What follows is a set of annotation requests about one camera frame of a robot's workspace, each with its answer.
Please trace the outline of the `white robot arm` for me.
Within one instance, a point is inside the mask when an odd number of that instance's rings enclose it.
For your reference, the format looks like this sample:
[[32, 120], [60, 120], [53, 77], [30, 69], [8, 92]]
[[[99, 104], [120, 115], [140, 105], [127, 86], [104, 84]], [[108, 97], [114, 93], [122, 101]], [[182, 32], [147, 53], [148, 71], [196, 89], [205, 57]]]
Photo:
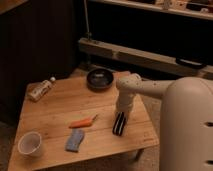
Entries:
[[119, 78], [116, 88], [115, 134], [122, 133], [137, 94], [158, 98], [162, 101], [159, 171], [213, 171], [213, 80], [144, 81], [130, 74]]

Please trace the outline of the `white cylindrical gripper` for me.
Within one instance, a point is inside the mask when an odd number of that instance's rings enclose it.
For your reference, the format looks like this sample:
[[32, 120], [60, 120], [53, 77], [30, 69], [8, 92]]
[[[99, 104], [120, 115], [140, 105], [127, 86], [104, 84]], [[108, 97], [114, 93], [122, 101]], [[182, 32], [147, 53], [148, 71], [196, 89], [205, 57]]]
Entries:
[[124, 116], [128, 118], [133, 108], [134, 97], [133, 93], [120, 93], [116, 101], [115, 115], [124, 113]]

